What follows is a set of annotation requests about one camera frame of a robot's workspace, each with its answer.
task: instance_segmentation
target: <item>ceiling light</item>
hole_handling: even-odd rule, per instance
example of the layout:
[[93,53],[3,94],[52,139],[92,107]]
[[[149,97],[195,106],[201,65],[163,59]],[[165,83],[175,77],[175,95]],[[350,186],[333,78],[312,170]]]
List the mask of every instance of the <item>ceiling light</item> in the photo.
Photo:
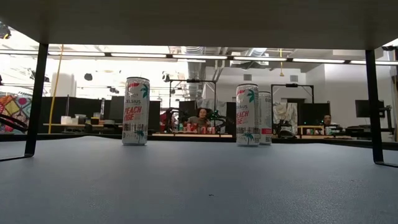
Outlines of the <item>ceiling light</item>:
[[398,62],[382,62],[382,61],[376,61],[376,65],[398,65]]
[[349,62],[352,65],[366,65],[366,61],[352,60]]
[[263,62],[285,62],[286,58],[277,58],[277,57],[234,57],[234,60],[255,60],[255,61],[263,61]]
[[228,57],[220,55],[173,55],[173,58],[226,60]]
[[22,54],[22,55],[37,55],[35,50],[0,50],[0,54]]
[[[60,55],[61,52],[49,52],[50,55]],[[101,52],[63,52],[64,56],[105,56],[104,53]]]
[[315,58],[293,58],[293,62],[310,62],[310,63],[344,63],[344,60],[334,60],[334,59],[315,59]]
[[137,57],[137,58],[166,58],[165,54],[123,54],[111,53],[113,57]]
[[197,60],[197,59],[179,59],[178,62],[198,62],[205,63],[206,60]]

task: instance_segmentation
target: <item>table surface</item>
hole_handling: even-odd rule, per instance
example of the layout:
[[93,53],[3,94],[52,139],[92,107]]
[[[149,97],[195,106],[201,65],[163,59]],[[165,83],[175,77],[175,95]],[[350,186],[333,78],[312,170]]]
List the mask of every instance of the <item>table surface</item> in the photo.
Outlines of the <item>table surface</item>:
[[39,141],[0,174],[1,223],[398,223],[398,169],[357,147],[83,137]]

